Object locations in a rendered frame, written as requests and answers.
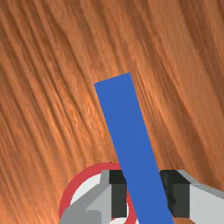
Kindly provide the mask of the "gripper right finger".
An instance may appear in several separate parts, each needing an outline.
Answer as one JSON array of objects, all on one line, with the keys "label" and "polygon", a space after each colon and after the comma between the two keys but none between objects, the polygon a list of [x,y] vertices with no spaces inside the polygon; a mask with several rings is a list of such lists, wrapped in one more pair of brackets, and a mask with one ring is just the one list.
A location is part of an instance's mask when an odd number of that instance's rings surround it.
[{"label": "gripper right finger", "polygon": [[161,170],[168,208],[174,218],[194,224],[224,224],[224,192],[201,184],[184,170]]}]

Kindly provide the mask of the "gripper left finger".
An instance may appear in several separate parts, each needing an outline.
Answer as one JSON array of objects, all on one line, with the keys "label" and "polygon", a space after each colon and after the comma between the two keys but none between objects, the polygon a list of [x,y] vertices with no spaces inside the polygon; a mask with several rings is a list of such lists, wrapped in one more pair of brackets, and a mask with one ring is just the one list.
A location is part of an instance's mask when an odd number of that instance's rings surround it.
[{"label": "gripper left finger", "polygon": [[103,170],[100,183],[62,214],[59,224],[109,224],[127,217],[127,182],[121,170]]}]

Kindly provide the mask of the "long blue stick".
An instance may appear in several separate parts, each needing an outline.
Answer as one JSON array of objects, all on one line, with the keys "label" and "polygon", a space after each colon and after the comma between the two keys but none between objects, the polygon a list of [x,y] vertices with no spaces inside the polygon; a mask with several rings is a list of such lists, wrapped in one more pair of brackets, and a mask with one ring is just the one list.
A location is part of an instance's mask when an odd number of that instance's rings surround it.
[{"label": "long blue stick", "polygon": [[94,88],[139,224],[174,224],[131,75]]}]

